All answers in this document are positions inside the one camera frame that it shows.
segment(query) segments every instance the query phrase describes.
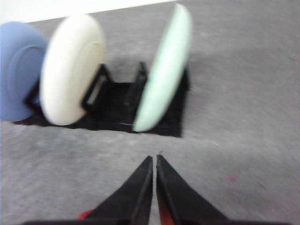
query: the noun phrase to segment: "red spot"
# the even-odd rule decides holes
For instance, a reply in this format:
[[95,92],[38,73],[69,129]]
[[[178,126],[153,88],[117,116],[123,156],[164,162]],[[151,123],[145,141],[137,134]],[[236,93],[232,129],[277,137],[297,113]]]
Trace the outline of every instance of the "red spot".
[[233,175],[230,175],[230,176],[228,177],[228,179],[229,179],[232,183],[238,182],[238,179],[236,178],[236,176],[233,176]]
[[93,210],[87,210],[85,212],[83,212],[82,214],[80,214],[77,219],[85,219]]

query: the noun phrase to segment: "gray carpet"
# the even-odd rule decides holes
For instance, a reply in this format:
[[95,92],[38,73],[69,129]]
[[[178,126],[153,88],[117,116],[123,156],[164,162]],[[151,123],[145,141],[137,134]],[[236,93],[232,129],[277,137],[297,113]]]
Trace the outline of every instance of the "gray carpet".
[[[300,1],[182,1],[194,19],[182,138],[1,124],[1,224],[75,218],[162,153],[230,218],[300,223]],[[173,3],[92,14],[107,64],[150,65]],[[61,19],[35,22],[50,38]],[[159,224],[156,194],[150,224]]]

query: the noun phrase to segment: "black holder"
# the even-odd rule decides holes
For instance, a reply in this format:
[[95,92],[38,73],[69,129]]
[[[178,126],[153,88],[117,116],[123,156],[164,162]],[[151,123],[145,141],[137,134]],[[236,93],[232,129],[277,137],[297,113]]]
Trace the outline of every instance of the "black holder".
[[[87,114],[78,122],[62,127],[135,133],[132,130],[133,122],[147,81],[147,75],[145,63],[140,62],[134,82],[114,82],[106,65],[102,64],[82,100],[82,107],[87,111]],[[181,120],[188,89],[188,70],[185,68],[177,92],[164,117],[146,133],[181,136]],[[15,122],[16,124],[42,127],[56,126],[46,120],[40,106],[34,103],[38,93],[39,81],[24,100],[24,103],[35,114],[25,120]]]

